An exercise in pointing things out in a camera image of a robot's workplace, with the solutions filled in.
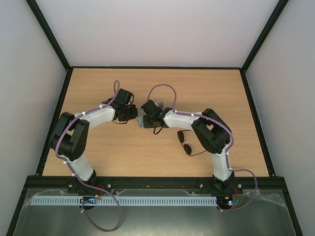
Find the pink glasses case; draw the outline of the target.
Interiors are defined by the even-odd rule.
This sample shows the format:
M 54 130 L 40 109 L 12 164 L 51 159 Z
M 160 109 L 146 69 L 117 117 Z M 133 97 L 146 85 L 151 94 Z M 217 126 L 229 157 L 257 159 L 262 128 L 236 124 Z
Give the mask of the pink glasses case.
M 164 109 L 164 102 L 162 100 L 159 100 L 157 102 L 155 102 L 155 104 L 160 107 L 162 110 Z M 140 108 L 137 107 L 137 112 L 138 112 L 138 116 L 137 116 L 137 121 L 140 127 L 144 127 L 144 115 L 146 115 L 146 113 Z

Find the black gold sunglasses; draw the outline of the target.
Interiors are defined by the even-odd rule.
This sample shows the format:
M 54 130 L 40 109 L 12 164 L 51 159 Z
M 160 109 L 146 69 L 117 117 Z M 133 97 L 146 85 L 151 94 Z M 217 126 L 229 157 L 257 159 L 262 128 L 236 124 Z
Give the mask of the black gold sunglasses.
M 189 140 L 189 136 L 187 136 L 189 132 L 190 130 L 180 130 L 177 132 L 178 141 L 181 144 L 182 149 L 185 151 L 185 154 L 193 157 L 206 153 L 206 149 L 198 149 L 196 144 L 193 144 Z

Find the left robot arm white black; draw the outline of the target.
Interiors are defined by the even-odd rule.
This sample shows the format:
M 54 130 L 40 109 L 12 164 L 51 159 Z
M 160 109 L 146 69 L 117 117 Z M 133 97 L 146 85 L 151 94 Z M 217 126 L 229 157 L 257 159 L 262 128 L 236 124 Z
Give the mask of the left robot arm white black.
M 89 131 L 106 122 L 118 120 L 126 124 L 137 118 L 138 112 L 133 102 L 134 94 L 120 88 L 112 98 L 96 108 L 76 114 L 64 112 L 60 115 L 50 137 L 50 148 L 69 167 L 72 176 L 83 185 L 83 191 L 104 191 L 96 184 L 96 172 L 84 154 Z

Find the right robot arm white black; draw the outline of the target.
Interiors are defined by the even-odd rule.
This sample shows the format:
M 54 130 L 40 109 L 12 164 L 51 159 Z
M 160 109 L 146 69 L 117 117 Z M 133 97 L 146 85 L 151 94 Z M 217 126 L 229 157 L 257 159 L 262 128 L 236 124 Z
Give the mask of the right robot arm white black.
M 152 100 L 141 106 L 144 112 L 144 128 L 180 128 L 182 132 L 193 131 L 213 162 L 213 180 L 209 187 L 222 194 L 231 194 L 234 184 L 229 161 L 229 149 L 234 144 L 230 128 L 212 110 L 199 113 L 162 109 Z

